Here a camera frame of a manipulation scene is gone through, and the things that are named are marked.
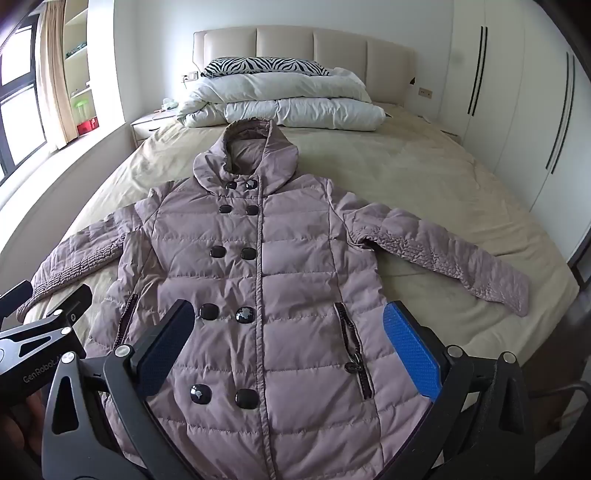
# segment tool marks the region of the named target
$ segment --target red box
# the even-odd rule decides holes
[[[91,118],[86,122],[82,122],[76,128],[78,129],[79,135],[87,134],[88,132],[93,131],[95,128],[99,126],[99,119],[97,117]]]

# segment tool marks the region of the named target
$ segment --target zipper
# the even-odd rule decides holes
[[[129,296],[129,299],[125,304],[125,309],[123,310],[123,315],[121,315],[121,319],[119,320],[119,327],[117,328],[117,337],[115,338],[115,343],[113,344],[113,350],[123,343],[127,328],[129,327],[129,323],[131,321],[131,316],[134,313],[134,308],[138,303],[138,300],[139,295],[137,293],[132,293]]]
[[[340,329],[343,333],[343,341],[345,343],[345,348],[347,350],[347,353],[349,354],[349,358],[351,359],[350,363],[353,364],[348,364],[349,368],[347,368],[347,366],[345,368],[349,373],[357,373],[359,383],[361,385],[361,393],[363,394],[363,399],[369,400],[374,396],[374,392],[371,387],[372,383],[369,378],[367,367],[365,366],[365,363],[363,361],[361,341],[359,340],[357,328],[355,328],[353,320],[349,318],[349,315],[347,314],[347,310],[343,303],[335,303],[335,308],[337,313],[339,314]]]

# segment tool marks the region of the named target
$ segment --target white wardrobe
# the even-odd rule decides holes
[[[591,82],[533,0],[455,0],[439,121],[570,259],[591,225]]]

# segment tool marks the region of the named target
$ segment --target pink puffer jacket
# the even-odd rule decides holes
[[[19,312],[118,259],[86,345],[98,356],[189,300],[196,326],[150,406],[206,478],[373,478],[412,432],[428,401],[384,333],[373,247],[527,313],[523,274],[441,226],[296,174],[297,159],[273,122],[231,124],[194,177],[61,243]],[[109,400],[106,411],[136,460]]]

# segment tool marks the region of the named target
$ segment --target curtain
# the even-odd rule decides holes
[[[51,151],[65,147],[68,142],[78,137],[64,74],[65,9],[65,0],[54,0],[45,4],[39,15],[35,45],[39,111],[47,145]]]

